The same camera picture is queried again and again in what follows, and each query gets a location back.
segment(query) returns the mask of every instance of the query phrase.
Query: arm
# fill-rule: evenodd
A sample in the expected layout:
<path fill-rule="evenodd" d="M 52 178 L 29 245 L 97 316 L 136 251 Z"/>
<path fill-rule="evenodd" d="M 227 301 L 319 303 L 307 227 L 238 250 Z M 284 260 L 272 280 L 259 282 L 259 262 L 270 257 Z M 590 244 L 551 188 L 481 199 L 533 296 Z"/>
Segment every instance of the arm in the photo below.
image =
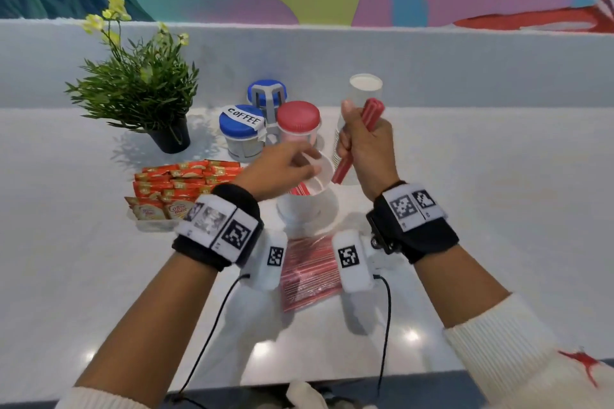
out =
<path fill-rule="evenodd" d="M 346 127 L 338 153 L 343 157 L 351 150 L 363 191 L 371 201 L 376 200 L 400 182 L 392 127 L 381 120 L 369 133 L 360 110 L 348 102 L 342 105 L 342 113 Z M 594 375 L 587 378 L 578 356 L 559 352 L 552 331 L 459 245 L 428 254 L 414 267 L 447 328 L 450 345 L 489 403 L 606 407 L 607 398 L 614 399 L 611 390 L 595 391 L 599 379 L 603 386 L 612 387 L 612 369 L 595 364 Z"/>
<path fill-rule="evenodd" d="M 320 157 L 304 142 L 269 147 L 230 185 L 238 188 L 228 191 L 226 185 L 214 189 L 214 194 L 259 218 L 258 201 L 279 196 L 319 172 L 301 158 L 302 152 Z M 229 192 L 239 198 L 233 200 Z M 61 400 L 58 408 L 138 409 L 162 403 L 217 273 L 230 265 L 212 250 L 203 249 L 202 262 L 180 252 L 171 256 L 79 377 L 75 384 L 79 388 Z"/>

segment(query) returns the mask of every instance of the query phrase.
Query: sweater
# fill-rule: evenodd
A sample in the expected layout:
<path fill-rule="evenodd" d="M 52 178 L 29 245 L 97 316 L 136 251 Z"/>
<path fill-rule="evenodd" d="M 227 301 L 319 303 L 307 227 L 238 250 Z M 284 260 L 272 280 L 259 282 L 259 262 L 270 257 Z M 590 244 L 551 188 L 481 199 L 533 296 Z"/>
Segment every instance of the sweater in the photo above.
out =
<path fill-rule="evenodd" d="M 583 352 L 560 349 L 518 294 L 445 330 L 445 336 L 491 408 L 614 408 L 614 369 Z M 320 409 L 321 397 L 302 388 L 302 400 L 290 400 L 301 409 Z M 56 408 L 147 409 L 89 388 L 72 388 Z"/>

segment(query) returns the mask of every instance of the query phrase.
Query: wrist-mounted device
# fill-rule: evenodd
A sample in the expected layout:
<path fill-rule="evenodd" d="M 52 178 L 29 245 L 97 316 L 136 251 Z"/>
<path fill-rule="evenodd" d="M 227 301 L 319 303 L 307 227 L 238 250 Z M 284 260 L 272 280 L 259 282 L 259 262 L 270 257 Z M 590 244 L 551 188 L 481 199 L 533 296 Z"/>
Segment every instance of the wrist-mounted device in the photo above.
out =
<path fill-rule="evenodd" d="M 258 203 L 247 191 L 219 185 L 213 194 L 196 199 L 179 222 L 173 249 L 219 271 L 231 264 L 244 266 L 263 227 Z"/>
<path fill-rule="evenodd" d="M 456 246 L 459 238 L 446 213 L 423 185 L 400 181 L 373 202 L 366 215 L 373 242 L 386 254 L 401 252 L 411 264 L 428 254 Z"/>

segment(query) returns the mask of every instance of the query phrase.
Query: blue lid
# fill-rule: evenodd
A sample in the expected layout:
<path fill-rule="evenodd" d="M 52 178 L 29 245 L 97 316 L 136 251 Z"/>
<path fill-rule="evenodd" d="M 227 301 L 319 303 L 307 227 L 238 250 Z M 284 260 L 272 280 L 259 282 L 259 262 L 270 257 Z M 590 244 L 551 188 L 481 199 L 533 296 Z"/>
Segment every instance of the blue lid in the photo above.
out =
<path fill-rule="evenodd" d="M 254 81 L 252 84 L 249 85 L 248 87 L 248 100 L 250 104 L 254 103 L 254 99 L 252 98 L 252 87 L 256 86 L 273 86 L 274 84 L 280 84 L 283 88 L 284 88 L 284 96 L 281 98 L 284 101 L 288 98 L 288 91 L 286 90 L 286 85 L 284 83 L 282 83 L 281 81 L 277 81 L 277 80 L 257 80 Z M 275 107 L 280 105 L 280 100 L 279 100 L 279 96 L 277 94 L 275 94 L 272 97 L 272 103 Z M 264 95 L 260 95 L 258 97 L 258 105 L 260 107 L 266 107 L 266 97 Z"/>
<path fill-rule="evenodd" d="M 262 128 L 264 127 L 264 118 L 262 111 L 253 105 L 236 105 L 235 108 L 242 110 L 250 115 L 262 117 Z M 242 139 L 257 136 L 258 132 L 251 126 L 240 123 L 230 118 L 226 113 L 220 114 L 220 130 L 229 138 Z"/>

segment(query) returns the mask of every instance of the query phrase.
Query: person's right arm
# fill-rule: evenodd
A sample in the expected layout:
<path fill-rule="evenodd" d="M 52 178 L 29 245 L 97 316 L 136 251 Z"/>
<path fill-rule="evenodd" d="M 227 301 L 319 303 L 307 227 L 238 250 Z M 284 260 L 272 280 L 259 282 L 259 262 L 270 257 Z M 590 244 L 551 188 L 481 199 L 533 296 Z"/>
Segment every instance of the person's right arm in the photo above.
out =
<path fill-rule="evenodd" d="M 346 126 L 337 152 L 351 152 L 360 185 L 373 201 L 401 181 L 392 126 L 382 119 L 370 133 L 349 101 L 342 114 Z M 554 334 L 522 299 L 461 246 L 426 255 L 414 267 L 450 345 L 490 404 L 614 407 L 614 370 L 601 364 L 592 367 L 594 380 L 587 378 L 585 367 L 559 351 Z M 609 390 L 596 391 L 597 382 Z"/>

